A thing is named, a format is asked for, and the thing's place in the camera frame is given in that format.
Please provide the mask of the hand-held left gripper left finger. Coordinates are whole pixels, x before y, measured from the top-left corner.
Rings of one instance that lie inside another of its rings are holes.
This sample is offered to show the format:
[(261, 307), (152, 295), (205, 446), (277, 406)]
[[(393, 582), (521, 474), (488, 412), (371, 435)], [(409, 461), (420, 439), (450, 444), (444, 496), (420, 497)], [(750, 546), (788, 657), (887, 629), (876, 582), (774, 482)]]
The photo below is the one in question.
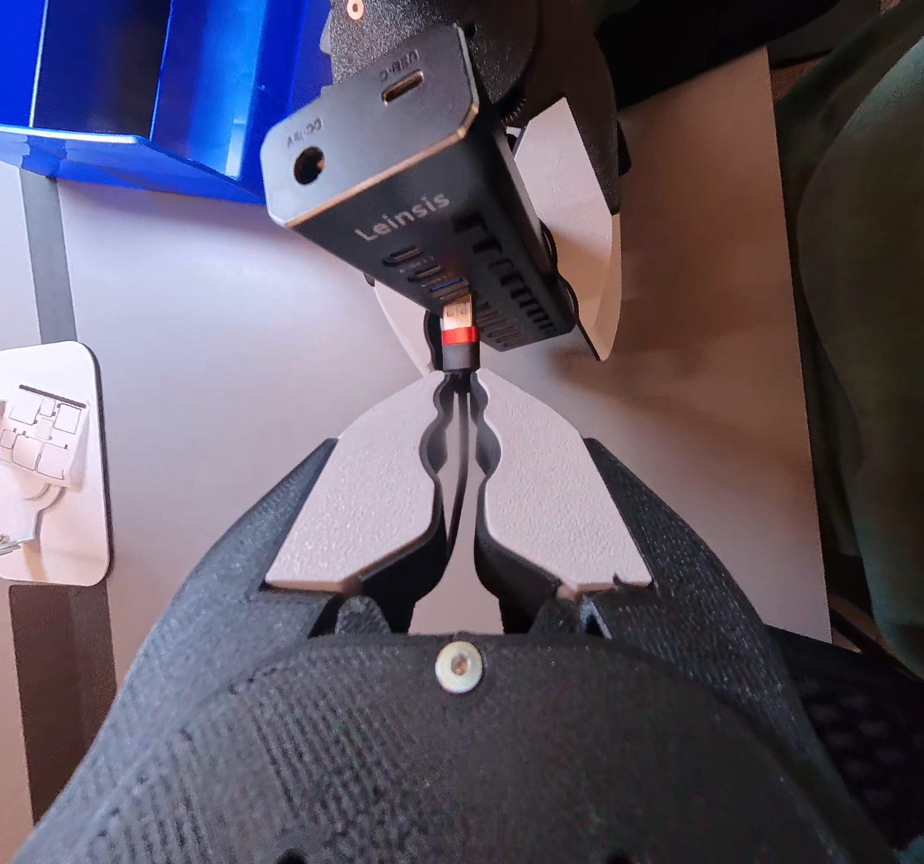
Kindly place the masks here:
[(372, 598), (393, 629), (445, 571), (438, 471), (445, 374), (389, 396), (335, 440), (264, 582), (275, 590)]

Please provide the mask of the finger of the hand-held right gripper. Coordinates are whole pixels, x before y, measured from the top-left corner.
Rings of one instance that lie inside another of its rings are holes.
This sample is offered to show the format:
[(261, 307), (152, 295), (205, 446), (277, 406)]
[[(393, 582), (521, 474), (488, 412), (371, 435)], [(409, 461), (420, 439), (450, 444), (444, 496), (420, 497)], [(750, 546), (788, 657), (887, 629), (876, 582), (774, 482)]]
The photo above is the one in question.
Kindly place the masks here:
[(415, 368), (422, 375), (441, 371), (442, 364), (434, 362), (428, 338), (427, 311), (379, 281), (375, 282), (373, 290), (388, 325)]
[(582, 333), (596, 359), (607, 361), (622, 306), (620, 218), (608, 208), (566, 98), (527, 123), (514, 161), (551, 233)]

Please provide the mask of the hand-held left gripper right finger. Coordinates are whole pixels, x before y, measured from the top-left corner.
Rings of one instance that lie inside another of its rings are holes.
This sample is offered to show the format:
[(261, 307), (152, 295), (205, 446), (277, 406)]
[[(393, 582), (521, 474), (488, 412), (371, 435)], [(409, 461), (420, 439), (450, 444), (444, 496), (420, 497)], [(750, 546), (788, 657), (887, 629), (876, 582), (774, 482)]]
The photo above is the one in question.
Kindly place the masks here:
[(503, 629), (530, 629), (548, 602), (646, 603), (653, 572), (588, 443), (566, 418), (487, 369), (471, 378), (475, 567)]

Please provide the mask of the large black USB hub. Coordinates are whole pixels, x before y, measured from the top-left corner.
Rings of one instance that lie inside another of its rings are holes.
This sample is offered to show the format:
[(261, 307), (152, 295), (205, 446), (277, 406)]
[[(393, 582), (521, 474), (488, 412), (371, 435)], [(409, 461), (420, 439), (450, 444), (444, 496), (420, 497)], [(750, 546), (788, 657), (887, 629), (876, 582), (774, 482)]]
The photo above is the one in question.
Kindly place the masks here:
[(405, 40), (270, 129), (271, 219), (439, 317), (470, 297), (497, 351), (577, 323), (465, 33)]

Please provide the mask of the blue plastic bin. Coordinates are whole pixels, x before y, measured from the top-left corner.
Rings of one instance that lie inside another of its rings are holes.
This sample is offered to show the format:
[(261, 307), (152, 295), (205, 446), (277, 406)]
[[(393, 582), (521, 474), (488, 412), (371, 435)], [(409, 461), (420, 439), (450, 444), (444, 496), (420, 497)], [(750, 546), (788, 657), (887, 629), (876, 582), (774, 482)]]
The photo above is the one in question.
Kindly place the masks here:
[(172, 0), (150, 135), (35, 129), (45, 0), (1, 0), (1, 159), (44, 177), (265, 203), (269, 129), (331, 82), (328, 0)]

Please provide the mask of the person's green sweatshirt torso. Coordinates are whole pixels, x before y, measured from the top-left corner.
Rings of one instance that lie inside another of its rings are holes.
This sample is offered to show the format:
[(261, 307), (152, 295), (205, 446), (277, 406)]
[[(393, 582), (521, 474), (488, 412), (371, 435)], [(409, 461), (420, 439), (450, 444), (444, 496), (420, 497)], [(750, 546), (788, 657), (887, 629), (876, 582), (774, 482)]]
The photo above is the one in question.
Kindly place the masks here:
[(775, 108), (826, 570), (922, 674), (923, 3)]

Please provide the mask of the black divider of blue bin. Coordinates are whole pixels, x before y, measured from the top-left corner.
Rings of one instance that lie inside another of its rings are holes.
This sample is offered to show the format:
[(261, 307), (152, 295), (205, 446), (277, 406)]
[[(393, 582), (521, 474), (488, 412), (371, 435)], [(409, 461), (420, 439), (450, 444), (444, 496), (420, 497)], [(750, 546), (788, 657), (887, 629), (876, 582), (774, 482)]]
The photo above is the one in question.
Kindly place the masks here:
[(45, 0), (30, 125), (151, 134), (172, 0)]

